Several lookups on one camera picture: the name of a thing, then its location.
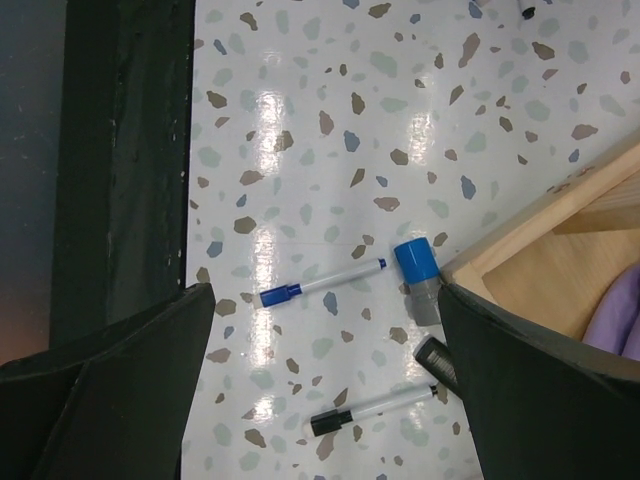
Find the terrazzo floor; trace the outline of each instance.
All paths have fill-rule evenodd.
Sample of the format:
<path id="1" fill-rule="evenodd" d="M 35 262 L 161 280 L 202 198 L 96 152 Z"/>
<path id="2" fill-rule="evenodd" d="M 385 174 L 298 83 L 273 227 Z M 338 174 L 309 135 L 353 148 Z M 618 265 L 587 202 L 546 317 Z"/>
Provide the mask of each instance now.
<path id="1" fill-rule="evenodd" d="M 185 479 L 474 479 L 453 395 L 322 439 L 309 416 L 433 381 L 393 246 L 442 265 L 640 123 L 640 5 L 199 0 L 188 279 L 218 306 Z M 384 257 L 256 310 L 255 292 Z"/>

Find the wooden board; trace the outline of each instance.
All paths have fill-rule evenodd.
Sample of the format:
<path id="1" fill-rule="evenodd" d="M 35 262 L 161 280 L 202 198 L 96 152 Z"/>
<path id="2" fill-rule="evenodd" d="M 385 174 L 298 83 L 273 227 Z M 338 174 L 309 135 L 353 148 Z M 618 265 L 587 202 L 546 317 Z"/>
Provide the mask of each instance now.
<path id="1" fill-rule="evenodd" d="M 602 296 L 640 262 L 640 229 L 549 232 L 484 275 L 497 303 L 516 315 L 581 339 Z"/>
<path id="2" fill-rule="evenodd" d="M 640 130 L 577 172 L 567 183 L 535 201 L 522 212 L 471 246 L 442 268 L 445 279 L 472 264 L 480 274 L 490 272 L 632 175 L 640 172 Z"/>
<path id="3" fill-rule="evenodd" d="M 554 228 L 556 233 L 603 232 L 640 228 L 640 173 Z"/>

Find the blue marker cap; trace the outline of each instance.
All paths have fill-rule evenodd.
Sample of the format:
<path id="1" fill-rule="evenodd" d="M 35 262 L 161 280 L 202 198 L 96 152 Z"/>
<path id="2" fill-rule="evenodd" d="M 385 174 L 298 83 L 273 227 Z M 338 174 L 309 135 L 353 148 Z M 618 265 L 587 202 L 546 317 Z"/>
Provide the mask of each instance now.
<path id="1" fill-rule="evenodd" d="M 302 294 L 300 284 L 283 285 L 282 287 L 272 288 L 260 294 L 260 301 L 263 307 L 271 307 L 279 303 L 288 302 L 296 295 Z"/>
<path id="2" fill-rule="evenodd" d="M 402 269 L 404 280 L 409 284 L 422 282 L 440 274 L 426 238 L 420 237 L 398 245 L 393 249 Z"/>

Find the whiteboard marker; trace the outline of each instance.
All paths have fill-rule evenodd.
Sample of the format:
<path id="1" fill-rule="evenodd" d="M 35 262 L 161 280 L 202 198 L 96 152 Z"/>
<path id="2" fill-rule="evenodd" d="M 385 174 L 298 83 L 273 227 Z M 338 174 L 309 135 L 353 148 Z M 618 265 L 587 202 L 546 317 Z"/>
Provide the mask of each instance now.
<path id="1" fill-rule="evenodd" d="M 359 422 L 380 413 L 385 413 L 407 405 L 413 405 L 423 400 L 429 400 L 437 395 L 437 393 L 438 390 L 434 385 L 423 385 L 390 393 L 389 395 L 377 398 L 359 407 L 346 410 L 334 409 L 319 415 L 314 415 L 302 428 L 308 436 L 319 437 L 342 429 L 342 425 L 346 423 Z"/>
<path id="2" fill-rule="evenodd" d="M 326 275 L 322 275 L 307 282 L 272 288 L 271 290 L 260 293 L 260 295 L 256 295 L 253 299 L 254 306 L 256 308 L 271 307 L 273 305 L 278 305 L 279 303 L 288 302 L 298 295 L 326 289 L 364 277 L 365 275 L 369 275 L 374 272 L 379 272 L 386 266 L 387 262 L 384 258 L 376 258 L 369 262 L 362 263 L 357 267 L 327 273 Z"/>

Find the white marker barrel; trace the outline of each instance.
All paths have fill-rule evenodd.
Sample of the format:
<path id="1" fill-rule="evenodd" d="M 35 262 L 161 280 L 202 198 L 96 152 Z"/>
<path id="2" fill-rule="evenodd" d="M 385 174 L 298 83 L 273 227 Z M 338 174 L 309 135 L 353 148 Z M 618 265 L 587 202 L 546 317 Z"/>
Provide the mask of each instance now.
<path id="1" fill-rule="evenodd" d="M 383 259 L 374 259 L 368 262 L 362 263 L 350 270 L 344 270 L 340 272 L 331 272 L 326 275 L 322 275 L 313 280 L 300 284 L 300 290 L 302 293 L 311 293 L 316 290 L 324 290 L 328 287 L 333 287 L 341 283 L 346 283 L 356 278 L 364 277 L 374 272 L 379 272 L 387 264 Z"/>

